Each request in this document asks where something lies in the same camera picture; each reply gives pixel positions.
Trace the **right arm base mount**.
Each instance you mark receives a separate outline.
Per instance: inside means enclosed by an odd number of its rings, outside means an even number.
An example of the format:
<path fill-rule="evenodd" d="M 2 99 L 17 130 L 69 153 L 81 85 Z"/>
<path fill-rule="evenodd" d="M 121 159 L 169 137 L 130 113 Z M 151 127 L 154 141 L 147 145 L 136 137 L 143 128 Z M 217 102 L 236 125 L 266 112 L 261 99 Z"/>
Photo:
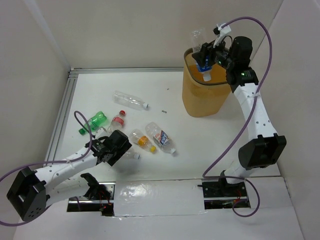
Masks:
<path fill-rule="evenodd" d="M 203 192 L 205 210 L 250 208 L 247 190 L 244 182 L 227 183 L 226 179 L 203 180 L 198 185 Z"/>

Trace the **clear bottle blue label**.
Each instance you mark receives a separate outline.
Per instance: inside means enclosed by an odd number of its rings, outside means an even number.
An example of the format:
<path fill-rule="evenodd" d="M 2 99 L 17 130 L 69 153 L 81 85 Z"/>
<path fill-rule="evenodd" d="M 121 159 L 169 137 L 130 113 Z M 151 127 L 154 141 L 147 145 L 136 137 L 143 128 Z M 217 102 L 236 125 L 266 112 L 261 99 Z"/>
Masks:
<path fill-rule="evenodd" d="M 195 54 L 199 52 L 202 48 L 202 44 L 206 42 L 206 30 L 205 28 L 200 28 L 191 32 L 191 42 L 192 42 L 192 53 Z M 208 64 L 208 59 L 205 59 L 205 65 L 202 67 L 195 60 L 195 65 L 197 70 L 202 74 L 203 81 L 208 82 L 211 80 L 211 71 L 213 66 Z"/>

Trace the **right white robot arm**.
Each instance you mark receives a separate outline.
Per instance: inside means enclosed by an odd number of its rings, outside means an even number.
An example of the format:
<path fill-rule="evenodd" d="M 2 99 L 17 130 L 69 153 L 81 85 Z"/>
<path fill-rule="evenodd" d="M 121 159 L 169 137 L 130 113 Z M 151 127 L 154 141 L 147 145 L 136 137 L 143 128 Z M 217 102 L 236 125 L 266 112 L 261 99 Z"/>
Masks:
<path fill-rule="evenodd" d="M 200 66 L 219 65 L 226 72 L 226 81 L 241 107 L 248 142 L 239 148 L 238 159 L 221 172 L 218 190 L 223 196 L 230 196 L 244 180 L 257 169 L 276 164 L 287 140 L 279 135 L 267 114 L 259 91 L 256 72 L 250 67 L 253 51 L 252 40 L 237 36 L 230 48 L 223 39 L 204 43 L 192 57 Z"/>

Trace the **clear bottle red-blue label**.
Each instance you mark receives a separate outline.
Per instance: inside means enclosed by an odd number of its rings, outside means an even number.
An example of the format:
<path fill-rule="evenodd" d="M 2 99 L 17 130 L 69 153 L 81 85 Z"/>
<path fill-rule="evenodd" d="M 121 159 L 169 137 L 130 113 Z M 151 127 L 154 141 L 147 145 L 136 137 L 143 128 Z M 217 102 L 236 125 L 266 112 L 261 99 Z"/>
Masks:
<path fill-rule="evenodd" d="M 150 122 L 145 126 L 147 135 L 153 139 L 156 145 L 167 154 L 175 154 L 176 148 L 173 140 L 155 122 Z"/>

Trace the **clear bottle white cap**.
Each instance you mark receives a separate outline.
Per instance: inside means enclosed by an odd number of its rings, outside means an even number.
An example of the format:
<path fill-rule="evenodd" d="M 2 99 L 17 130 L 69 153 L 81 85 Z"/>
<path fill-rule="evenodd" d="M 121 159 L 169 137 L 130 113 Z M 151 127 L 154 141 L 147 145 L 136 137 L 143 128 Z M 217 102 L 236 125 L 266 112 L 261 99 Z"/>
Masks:
<path fill-rule="evenodd" d="M 130 149 L 124 153 L 123 157 L 126 159 L 139 160 L 141 155 L 138 152 L 136 152 L 135 150 Z"/>
<path fill-rule="evenodd" d="M 114 91 L 112 100 L 119 105 L 134 109 L 148 110 L 149 104 L 137 96 L 126 94 L 120 91 Z"/>

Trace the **aluminium frame rail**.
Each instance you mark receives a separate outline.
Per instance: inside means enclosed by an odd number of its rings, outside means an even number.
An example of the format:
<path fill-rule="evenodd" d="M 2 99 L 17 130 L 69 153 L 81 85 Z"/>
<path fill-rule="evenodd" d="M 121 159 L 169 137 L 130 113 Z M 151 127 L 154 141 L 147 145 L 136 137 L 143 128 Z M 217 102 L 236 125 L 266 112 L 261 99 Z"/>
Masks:
<path fill-rule="evenodd" d="M 53 128 L 53 132 L 50 138 L 44 163 L 48 164 L 56 159 L 57 152 L 62 144 L 64 132 L 67 126 L 69 112 L 71 109 L 74 92 L 77 85 L 78 73 L 75 70 L 71 70 L 68 74 L 66 86 L 58 110 L 57 118 Z"/>
<path fill-rule="evenodd" d="M 69 75 L 107 73 L 183 72 L 183 67 L 74 68 Z"/>

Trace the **aluminium frame rail left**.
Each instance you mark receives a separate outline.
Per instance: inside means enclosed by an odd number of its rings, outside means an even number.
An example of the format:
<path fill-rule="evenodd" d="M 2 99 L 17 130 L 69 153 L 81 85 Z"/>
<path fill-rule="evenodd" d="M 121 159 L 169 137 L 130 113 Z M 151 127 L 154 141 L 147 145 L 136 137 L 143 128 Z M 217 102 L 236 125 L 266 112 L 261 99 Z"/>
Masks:
<path fill-rule="evenodd" d="M 57 118 L 53 128 L 53 132 L 50 138 L 44 163 L 48 164 L 56 159 L 57 152 L 62 144 L 64 132 L 67 126 L 69 112 L 71 109 L 74 92 L 77 85 L 78 73 L 75 70 L 71 70 L 68 74 L 66 86 L 58 110 Z"/>

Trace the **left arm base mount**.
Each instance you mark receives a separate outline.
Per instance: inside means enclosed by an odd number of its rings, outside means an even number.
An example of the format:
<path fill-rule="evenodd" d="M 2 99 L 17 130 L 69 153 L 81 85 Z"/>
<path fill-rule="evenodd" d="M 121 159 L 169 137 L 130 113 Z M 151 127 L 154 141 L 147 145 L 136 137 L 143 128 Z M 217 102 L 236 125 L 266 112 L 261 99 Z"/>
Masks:
<path fill-rule="evenodd" d="M 100 182 L 106 191 L 99 190 L 90 196 L 76 196 L 68 199 L 68 213 L 100 213 L 104 217 L 113 217 L 115 182 Z"/>

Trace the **orange mesh waste bin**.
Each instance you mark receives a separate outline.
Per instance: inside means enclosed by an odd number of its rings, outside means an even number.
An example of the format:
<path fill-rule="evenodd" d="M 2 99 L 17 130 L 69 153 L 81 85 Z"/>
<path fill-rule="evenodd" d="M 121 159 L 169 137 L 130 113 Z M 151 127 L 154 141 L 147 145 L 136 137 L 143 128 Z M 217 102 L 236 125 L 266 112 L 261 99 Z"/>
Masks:
<path fill-rule="evenodd" d="M 203 74 L 198 71 L 196 61 L 192 58 L 193 49 L 185 51 L 182 101 L 187 113 L 192 117 L 206 117 L 216 114 L 231 88 L 226 80 L 226 70 L 215 64 L 210 73 L 210 80 L 204 81 Z"/>

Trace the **clear bottle red label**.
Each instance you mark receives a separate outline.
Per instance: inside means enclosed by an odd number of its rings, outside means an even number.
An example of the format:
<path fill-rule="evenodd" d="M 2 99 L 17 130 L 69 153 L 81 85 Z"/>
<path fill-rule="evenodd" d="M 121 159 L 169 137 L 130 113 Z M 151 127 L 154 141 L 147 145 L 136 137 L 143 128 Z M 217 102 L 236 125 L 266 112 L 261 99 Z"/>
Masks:
<path fill-rule="evenodd" d="M 107 132 L 112 134 L 115 130 L 120 130 L 125 125 L 125 116 L 126 112 L 124 110 L 120 110 L 119 113 L 112 119 Z"/>

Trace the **green plastic bottle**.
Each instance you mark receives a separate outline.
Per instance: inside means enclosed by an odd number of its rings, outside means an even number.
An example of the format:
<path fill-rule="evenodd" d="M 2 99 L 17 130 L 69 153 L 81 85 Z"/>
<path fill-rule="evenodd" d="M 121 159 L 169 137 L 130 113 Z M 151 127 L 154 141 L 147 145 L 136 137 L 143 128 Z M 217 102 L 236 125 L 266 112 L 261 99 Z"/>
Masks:
<path fill-rule="evenodd" d="M 85 135 L 88 133 L 88 130 L 91 129 L 91 132 L 98 130 L 100 127 L 104 126 L 108 121 L 106 115 L 99 111 L 93 117 L 87 120 L 88 124 L 84 123 L 84 127 L 78 130 L 80 135 Z"/>

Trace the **clear bottle orange label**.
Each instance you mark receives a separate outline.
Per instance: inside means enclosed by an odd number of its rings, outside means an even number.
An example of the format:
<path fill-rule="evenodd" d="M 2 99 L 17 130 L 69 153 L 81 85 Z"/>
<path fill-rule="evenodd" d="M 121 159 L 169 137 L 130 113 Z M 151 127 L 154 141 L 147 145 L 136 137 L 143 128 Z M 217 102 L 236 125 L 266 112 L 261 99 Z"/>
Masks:
<path fill-rule="evenodd" d="M 149 138 L 145 134 L 143 134 L 142 131 L 140 131 L 139 129 L 134 129 L 130 133 L 129 139 L 145 151 L 148 151 L 152 154 L 156 152 L 156 147 L 151 143 Z"/>

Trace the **aluminium frame rail back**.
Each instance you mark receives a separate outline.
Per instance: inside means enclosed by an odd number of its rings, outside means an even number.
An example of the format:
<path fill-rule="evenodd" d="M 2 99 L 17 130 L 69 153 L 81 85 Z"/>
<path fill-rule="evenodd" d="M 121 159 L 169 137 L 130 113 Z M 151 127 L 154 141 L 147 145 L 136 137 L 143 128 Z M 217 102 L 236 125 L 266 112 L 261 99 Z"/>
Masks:
<path fill-rule="evenodd" d="M 107 73 L 183 72 L 183 67 L 74 68 L 69 75 Z"/>

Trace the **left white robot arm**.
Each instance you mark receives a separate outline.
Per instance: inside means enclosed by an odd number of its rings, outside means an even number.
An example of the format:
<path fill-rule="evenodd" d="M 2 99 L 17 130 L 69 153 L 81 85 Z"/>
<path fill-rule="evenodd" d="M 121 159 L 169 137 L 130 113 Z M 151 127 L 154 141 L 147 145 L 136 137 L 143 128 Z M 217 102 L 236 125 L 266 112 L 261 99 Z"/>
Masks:
<path fill-rule="evenodd" d="M 66 160 L 35 170 L 22 167 L 6 197 L 24 222 L 36 219 L 52 204 L 73 197 L 109 201 L 111 191 L 86 170 L 101 163 L 112 167 L 131 147 L 120 130 L 110 136 L 102 134 Z"/>

